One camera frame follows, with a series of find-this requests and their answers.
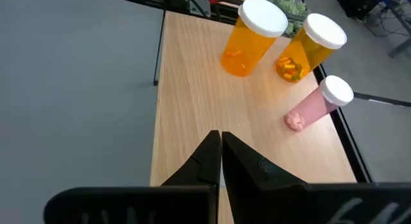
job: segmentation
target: gray floor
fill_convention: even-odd
[[[411,108],[354,99],[342,108],[375,182],[411,182]]]
[[[162,11],[122,0],[0,0],[0,222],[58,192],[149,185]]]

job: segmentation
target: wooden table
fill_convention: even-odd
[[[232,132],[307,182],[355,182],[329,116],[300,133],[283,123],[282,116],[318,86],[312,73],[294,84],[273,70],[290,40],[277,39],[250,76],[235,77],[220,65],[232,28],[166,13],[151,184],[178,170],[210,130]],[[220,194],[219,223],[232,223],[227,191]]]

